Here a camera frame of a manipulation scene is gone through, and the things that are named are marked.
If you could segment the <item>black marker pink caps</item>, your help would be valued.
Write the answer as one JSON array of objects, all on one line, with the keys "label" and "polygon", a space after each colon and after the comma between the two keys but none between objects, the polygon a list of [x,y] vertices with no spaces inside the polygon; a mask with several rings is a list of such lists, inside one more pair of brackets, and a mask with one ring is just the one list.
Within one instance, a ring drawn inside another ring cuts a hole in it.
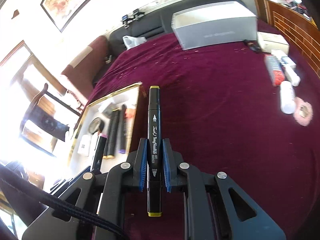
[{"label": "black marker pink caps", "polygon": [[102,159],[104,156],[104,148],[105,148],[106,142],[107,142],[107,135],[100,133],[97,141],[97,146],[95,148],[93,164],[91,167],[91,171],[94,174],[100,173],[100,168],[101,168]]}]

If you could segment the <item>black marker yellow caps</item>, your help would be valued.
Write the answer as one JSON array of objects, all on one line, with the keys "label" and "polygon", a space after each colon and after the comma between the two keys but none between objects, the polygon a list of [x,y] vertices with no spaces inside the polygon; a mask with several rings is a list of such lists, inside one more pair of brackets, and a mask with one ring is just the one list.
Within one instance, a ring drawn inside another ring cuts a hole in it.
[{"label": "black marker yellow caps", "polygon": [[160,87],[149,89],[147,144],[147,198],[149,217],[162,215],[162,126]]}]

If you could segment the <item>white pill bottle red label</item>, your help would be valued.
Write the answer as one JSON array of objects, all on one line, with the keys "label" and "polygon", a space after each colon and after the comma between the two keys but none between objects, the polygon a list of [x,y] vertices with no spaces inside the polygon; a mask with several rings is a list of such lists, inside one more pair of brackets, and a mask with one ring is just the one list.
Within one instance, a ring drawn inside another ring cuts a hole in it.
[{"label": "white pill bottle red label", "polygon": [[293,114],[296,109],[295,91],[289,81],[280,84],[280,109],[285,114]]}]

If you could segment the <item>black marker in tray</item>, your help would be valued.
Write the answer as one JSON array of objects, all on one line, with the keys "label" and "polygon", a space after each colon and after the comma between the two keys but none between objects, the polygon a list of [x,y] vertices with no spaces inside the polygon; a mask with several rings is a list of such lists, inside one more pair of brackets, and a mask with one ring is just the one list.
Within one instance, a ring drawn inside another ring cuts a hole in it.
[{"label": "black marker in tray", "polygon": [[120,109],[120,115],[119,115],[119,154],[125,154],[126,153],[126,130],[127,130],[127,120],[126,120],[126,110],[127,106],[123,104]]},{"label": "black marker in tray", "polygon": [[110,123],[107,131],[107,142],[104,147],[104,155],[103,155],[104,159],[114,158],[117,133],[118,133],[118,125],[119,125],[119,115],[120,115],[120,109],[114,110],[111,114]]}]

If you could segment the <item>white small case in tray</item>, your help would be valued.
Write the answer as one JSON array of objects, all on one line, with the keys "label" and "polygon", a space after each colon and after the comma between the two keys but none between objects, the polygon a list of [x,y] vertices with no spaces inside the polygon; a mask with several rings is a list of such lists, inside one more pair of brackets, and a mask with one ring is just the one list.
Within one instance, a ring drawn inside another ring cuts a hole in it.
[{"label": "white small case in tray", "polygon": [[84,134],[80,139],[77,154],[83,157],[88,157],[91,147],[91,140],[92,136],[90,134]]}]

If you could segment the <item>gold rimmed tray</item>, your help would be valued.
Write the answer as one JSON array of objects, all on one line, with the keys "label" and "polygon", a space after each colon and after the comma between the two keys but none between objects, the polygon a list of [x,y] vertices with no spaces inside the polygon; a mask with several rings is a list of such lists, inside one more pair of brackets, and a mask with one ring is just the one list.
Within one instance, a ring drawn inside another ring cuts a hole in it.
[{"label": "gold rimmed tray", "polygon": [[125,162],[138,148],[143,132],[146,93],[141,82],[131,84],[90,103],[75,130],[68,170],[78,174],[92,167],[99,139],[104,141],[101,172]]}]

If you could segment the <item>round compact in tray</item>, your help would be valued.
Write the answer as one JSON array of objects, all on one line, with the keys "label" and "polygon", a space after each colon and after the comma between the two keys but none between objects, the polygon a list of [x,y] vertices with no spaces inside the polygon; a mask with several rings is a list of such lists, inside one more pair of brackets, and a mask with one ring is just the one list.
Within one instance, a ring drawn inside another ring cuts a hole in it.
[{"label": "round compact in tray", "polygon": [[88,132],[90,134],[101,133],[105,127],[105,122],[101,118],[95,118],[91,121],[88,127]]}]

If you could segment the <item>wooden chair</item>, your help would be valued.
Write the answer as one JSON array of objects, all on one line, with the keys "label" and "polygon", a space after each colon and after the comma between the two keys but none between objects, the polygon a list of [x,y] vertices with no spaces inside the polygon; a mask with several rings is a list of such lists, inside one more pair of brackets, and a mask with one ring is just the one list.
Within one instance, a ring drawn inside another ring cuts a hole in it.
[{"label": "wooden chair", "polygon": [[[34,98],[31,100],[29,107],[27,108],[23,119],[20,124],[20,137],[27,142],[29,145],[33,146],[39,151],[42,151],[50,156],[53,156],[53,150],[58,140],[65,142],[66,140],[66,132],[69,131],[69,126],[57,121],[52,117],[49,113],[43,110],[39,106],[39,102],[45,96],[49,96],[51,99],[55,100],[57,103],[65,107],[71,113],[80,116],[80,112],[73,109],[59,98],[48,92],[48,83],[44,84],[43,89],[37,93]],[[31,132],[25,133],[25,124],[27,121],[31,121],[38,128],[48,133],[53,137],[50,142],[51,150],[47,150],[43,147],[41,139],[32,139]]]}]

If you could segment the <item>maroon bed blanket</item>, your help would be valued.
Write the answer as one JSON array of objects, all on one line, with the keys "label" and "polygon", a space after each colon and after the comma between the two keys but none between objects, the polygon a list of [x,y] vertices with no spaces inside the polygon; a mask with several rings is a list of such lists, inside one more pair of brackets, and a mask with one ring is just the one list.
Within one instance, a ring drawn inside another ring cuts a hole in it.
[{"label": "maroon bed blanket", "polygon": [[290,57],[310,103],[306,127],[280,109],[263,54],[243,43],[182,50],[166,34],[121,53],[89,101],[136,82],[161,89],[162,135],[202,172],[226,172],[285,232],[319,239],[319,77],[296,48]]}]

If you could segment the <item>maroon pillow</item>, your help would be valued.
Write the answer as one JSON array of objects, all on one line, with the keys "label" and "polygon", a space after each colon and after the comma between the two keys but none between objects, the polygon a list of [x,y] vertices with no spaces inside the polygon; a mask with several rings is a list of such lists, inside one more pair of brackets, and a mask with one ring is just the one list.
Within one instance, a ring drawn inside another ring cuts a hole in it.
[{"label": "maroon pillow", "polygon": [[93,91],[92,81],[106,63],[109,55],[108,39],[98,36],[81,51],[61,72],[61,75],[75,88],[75,94],[89,99]]}]

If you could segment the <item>pink fluffy hair clip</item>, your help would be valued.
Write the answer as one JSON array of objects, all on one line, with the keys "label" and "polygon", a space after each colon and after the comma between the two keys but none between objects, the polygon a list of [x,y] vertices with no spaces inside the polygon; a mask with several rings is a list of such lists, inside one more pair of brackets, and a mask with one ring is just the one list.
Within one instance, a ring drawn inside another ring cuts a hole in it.
[{"label": "pink fluffy hair clip", "polygon": [[299,97],[295,97],[296,109],[293,113],[295,121],[301,126],[308,126],[313,117],[312,105]]}]

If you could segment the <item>white plastic bag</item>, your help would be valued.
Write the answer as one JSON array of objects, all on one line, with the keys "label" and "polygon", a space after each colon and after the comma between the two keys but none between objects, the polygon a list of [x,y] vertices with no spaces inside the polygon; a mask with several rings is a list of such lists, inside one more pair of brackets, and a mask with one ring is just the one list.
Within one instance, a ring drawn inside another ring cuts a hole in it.
[{"label": "white plastic bag", "polygon": [[123,42],[127,50],[130,50],[132,48],[135,48],[141,44],[144,44],[147,42],[145,37],[133,37],[125,35],[123,36]]}]

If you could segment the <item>white box red end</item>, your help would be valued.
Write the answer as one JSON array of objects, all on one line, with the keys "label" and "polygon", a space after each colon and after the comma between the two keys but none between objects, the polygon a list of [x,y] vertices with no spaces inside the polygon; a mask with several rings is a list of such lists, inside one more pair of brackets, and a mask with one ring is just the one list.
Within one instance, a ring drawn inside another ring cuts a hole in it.
[{"label": "white box red end", "polygon": [[272,81],[272,85],[274,87],[279,86],[285,80],[285,75],[279,61],[273,55],[265,55],[264,62]]}]

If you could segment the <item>plain white bottle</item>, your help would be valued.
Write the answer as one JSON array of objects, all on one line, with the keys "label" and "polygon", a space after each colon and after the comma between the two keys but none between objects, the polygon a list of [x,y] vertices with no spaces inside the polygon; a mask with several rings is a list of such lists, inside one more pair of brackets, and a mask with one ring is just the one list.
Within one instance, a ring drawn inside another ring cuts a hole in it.
[{"label": "plain white bottle", "polygon": [[300,77],[291,67],[285,67],[285,76],[291,82],[291,85],[297,87],[300,84]]}]

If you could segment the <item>white blue medicine box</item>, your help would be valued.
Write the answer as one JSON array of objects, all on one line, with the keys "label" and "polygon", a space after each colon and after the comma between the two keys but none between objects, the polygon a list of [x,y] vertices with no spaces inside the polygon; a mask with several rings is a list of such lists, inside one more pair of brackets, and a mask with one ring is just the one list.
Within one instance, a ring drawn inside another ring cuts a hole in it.
[{"label": "white blue medicine box", "polygon": [[271,54],[277,58],[277,60],[284,66],[284,67],[290,67],[292,69],[296,68],[296,64],[293,62],[293,60],[286,55],[282,50],[280,49],[272,49]]}]

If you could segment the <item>small black box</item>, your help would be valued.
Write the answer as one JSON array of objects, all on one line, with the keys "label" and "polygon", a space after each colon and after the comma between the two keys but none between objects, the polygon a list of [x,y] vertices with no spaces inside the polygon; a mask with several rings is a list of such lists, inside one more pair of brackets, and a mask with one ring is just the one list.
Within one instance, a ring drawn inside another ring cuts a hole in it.
[{"label": "small black box", "polygon": [[243,43],[245,44],[245,46],[247,46],[250,50],[252,50],[255,53],[262,52],[262,49],[260,48],[260,46],[257,42],[243,40]]}]

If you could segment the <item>black sofa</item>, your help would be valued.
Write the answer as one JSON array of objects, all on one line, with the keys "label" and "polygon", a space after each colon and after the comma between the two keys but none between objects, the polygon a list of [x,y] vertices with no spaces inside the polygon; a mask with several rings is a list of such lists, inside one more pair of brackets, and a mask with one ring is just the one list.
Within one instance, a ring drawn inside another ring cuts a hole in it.
[{"label": "black sofa", "polygon": [[172,33],[171,19],[176,12],[193,8],[199,5],[237,1],[244,5],[242,0],[182,0],[171,5],[152,11],[141,18],[129,23],[128,27],[120,27],[113,31],[108,38],[109,52],[112,56],[118,57],[126,50],[123,36],[145,37],[152,40],[163,34]]}]

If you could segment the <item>black charger on sofa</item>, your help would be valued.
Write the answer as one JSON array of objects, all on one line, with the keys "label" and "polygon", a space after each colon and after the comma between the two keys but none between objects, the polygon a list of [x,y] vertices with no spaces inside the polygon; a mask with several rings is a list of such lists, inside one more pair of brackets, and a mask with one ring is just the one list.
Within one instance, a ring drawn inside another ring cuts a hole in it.
[{"label": "black charger on sofa", "polygon": [[124,15],[121,18],[121,22],[123,24],[123,27],[127,29],[130,26],[130,23],[133,21],[139,20],[141,17],[145,15],[145,12],[140,11],[139,9],[135,9],[131,15]]}]

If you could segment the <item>cream cardboard box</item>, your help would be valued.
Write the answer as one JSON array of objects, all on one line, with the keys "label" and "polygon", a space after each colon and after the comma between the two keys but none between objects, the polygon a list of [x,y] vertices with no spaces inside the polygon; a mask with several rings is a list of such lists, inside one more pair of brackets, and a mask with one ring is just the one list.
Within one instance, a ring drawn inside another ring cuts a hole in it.
[{"label": "cream cardboard box", "polygon": [[262,52],[271,53],[271,50],[277,49],[289,54],[289,44],[280,34],[272,34],[266,32],[257,32],[259,46]]}]

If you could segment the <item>large grey shoe box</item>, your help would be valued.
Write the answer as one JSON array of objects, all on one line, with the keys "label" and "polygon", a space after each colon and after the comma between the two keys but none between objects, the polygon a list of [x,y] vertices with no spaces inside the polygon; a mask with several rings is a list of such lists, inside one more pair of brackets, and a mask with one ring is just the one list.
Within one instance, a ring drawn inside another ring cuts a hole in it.
[{"label": "large grey shoe box", "polygon": [[183,50],[257,40],[256,15],[237,1],[176,12],[172,15],[171,28]]}]

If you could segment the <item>wooden headboard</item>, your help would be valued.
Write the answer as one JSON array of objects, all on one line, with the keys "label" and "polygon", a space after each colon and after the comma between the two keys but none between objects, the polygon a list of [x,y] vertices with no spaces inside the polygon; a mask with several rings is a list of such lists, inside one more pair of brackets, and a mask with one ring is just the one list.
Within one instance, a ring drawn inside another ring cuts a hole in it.
[{"label": "wooden headboard", "polygon": [[258,17],[278,29],[295,44],[313,71],[319,75],[319,29],[298,12],[270,0],[254,0]]}]

